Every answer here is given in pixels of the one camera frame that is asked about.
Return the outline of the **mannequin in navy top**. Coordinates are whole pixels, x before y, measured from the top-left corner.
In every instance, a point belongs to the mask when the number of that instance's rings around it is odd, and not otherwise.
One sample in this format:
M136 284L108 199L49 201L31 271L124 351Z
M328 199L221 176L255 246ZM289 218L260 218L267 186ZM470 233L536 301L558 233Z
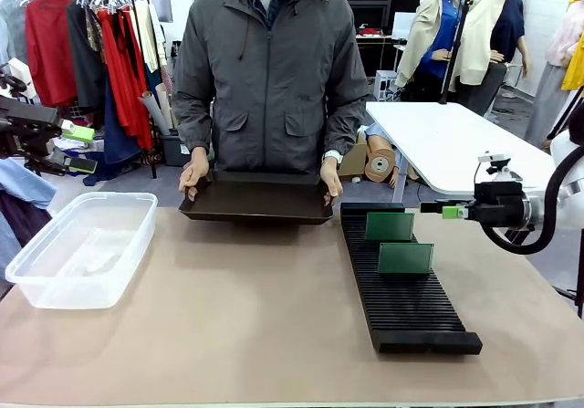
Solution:
M457 102L480 116L494 103L516 53L531 67L522 0L478 0L464 24L456 73Z

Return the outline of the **pink top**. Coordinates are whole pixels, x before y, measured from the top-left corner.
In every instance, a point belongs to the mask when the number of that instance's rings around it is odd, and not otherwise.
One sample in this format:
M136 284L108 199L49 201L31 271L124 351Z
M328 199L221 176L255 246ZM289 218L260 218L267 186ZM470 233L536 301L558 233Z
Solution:
M564 59L574 56L584 32L584 0L573 0L563 15L547 48L548 64L561 67Z

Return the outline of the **light grey skirt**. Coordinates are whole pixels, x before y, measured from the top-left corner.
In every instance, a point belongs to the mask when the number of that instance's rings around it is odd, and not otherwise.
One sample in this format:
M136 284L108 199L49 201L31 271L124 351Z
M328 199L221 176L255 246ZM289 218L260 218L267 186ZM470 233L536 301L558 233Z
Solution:
M546 64L538 83L524 140L540 148L551 132L569 92L562 90L562 82L567 70Z

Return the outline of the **dark brown serving tray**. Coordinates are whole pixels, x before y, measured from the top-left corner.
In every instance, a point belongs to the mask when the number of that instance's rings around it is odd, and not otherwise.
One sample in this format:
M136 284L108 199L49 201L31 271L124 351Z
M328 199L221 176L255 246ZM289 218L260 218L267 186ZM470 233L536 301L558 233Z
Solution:
M315 174L212 170L179 211L192 220L322 225L333 216L327 186Z

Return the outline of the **cardboard box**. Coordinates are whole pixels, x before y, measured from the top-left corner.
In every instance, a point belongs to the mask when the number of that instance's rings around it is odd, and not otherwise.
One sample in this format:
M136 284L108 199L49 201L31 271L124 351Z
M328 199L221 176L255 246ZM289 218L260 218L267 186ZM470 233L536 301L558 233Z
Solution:
M363 131L360 131L355 144L342 159L338 170L341 181L361 177L364 174L368 149L366 136Z

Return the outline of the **white board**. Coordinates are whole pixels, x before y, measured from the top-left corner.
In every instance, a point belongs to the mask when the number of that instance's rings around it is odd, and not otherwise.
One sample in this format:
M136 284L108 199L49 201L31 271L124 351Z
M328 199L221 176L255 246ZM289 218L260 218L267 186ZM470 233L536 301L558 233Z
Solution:
M393 40L407 40L411 33L414 18L414 13L396 12L393 18L391 38Z

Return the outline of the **black tripod pole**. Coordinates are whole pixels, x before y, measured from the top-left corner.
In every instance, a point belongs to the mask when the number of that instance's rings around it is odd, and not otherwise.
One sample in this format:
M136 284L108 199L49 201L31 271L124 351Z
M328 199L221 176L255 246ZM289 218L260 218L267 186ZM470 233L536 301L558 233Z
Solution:
M461 45L462 34L464 31L464 24L465 24L467 15L468 15L469 10L470 10L470 6L473 4L473 2L474 2L473 0L462 0L462 4L459 8L459 12L461 13L460 22L456 28L451 58L448 62L446 74L445 74L445 77L443 79L443 87L442 87L441 96L438 100L438 103L441 105L446 104L448 101L449 88L450 88L451 80L452 80L453 73L454 73L455 61L456 61L456 58L458 56L459 48Z

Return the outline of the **person's grey jacket torso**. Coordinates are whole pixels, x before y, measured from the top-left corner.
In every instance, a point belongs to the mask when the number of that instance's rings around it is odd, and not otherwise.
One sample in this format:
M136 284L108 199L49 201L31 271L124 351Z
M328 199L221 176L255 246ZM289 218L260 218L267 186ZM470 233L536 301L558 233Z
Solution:
M328 98L368 88L347 0L194 0L172 94L212 95L217 169L315 173Z

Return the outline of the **light blue cloth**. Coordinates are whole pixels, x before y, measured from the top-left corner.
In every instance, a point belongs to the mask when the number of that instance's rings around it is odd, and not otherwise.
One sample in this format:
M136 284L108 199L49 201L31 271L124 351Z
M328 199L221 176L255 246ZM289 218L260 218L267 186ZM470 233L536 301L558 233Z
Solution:
M57 189L20 162L8 158L0 159L0 191L37 208L48 209Z

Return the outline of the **brown patterned garment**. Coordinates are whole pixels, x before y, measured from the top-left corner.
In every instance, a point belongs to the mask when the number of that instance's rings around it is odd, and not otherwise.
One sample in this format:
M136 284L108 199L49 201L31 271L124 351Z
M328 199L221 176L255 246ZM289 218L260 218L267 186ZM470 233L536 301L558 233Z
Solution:
M103 35L96 13L88 6L85 7L88 42L94 52L103 50Z

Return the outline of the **green PCB board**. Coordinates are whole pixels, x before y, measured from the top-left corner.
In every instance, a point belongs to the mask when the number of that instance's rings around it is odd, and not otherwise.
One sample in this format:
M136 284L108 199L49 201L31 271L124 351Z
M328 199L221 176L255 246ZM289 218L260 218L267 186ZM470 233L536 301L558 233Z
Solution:
M372 242L410 242L414 214L397 212L367 213L365 239Z
M381 243L378 273L383 276L429 275L432 270L433 250L433 244Z

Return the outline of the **dark grey plastic bin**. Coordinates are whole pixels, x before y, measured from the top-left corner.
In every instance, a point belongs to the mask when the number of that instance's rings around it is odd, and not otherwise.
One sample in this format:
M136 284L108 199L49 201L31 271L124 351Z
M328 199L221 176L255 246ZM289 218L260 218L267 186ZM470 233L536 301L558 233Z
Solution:
M164 159L168 166L183 167L191 159L191 153L178 135L162 135Z

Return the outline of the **black stand leg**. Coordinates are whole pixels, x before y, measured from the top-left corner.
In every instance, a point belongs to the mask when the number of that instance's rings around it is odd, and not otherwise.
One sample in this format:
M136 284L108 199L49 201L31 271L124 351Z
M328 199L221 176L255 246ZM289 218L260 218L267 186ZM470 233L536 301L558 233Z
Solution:
M563 298L567 298L577 308L580 319L584 319L584 262L579 263L576 286L574 289L562 289L554 287L556 292Z

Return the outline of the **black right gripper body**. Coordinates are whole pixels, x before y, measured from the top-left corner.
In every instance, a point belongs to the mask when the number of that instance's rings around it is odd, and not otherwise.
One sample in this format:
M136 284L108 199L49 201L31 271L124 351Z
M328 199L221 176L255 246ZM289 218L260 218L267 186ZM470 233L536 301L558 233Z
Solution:
M465 219L488 228L527 230L530 207L522 183L492 181L474 185L474 200L465 206Z

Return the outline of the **dark purple cloth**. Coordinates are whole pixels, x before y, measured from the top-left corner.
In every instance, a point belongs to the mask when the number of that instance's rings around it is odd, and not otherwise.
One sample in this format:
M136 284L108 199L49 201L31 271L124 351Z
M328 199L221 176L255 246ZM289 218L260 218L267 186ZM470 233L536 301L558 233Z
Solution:
M20 250L52 219L46 209L0 191L0 281Z

